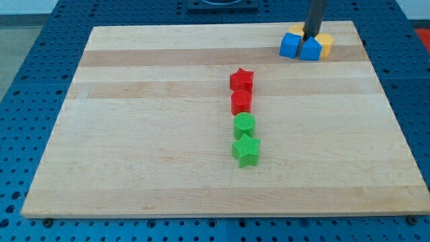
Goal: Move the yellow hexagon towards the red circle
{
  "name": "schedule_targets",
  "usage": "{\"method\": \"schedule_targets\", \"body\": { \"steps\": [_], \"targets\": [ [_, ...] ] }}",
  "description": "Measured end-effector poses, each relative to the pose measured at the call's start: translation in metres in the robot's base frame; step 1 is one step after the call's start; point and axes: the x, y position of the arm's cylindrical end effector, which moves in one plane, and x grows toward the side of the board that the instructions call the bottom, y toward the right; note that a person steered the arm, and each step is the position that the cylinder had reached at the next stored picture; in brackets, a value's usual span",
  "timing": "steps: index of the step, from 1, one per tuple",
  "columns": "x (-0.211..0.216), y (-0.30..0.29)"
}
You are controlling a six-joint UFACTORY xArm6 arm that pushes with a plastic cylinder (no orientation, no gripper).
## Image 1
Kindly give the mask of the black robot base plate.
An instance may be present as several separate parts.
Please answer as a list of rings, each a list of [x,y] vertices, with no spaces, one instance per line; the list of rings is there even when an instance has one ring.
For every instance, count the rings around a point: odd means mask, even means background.
[[[187,13],[203,11],[257,11],[259,0],[187,0]]]

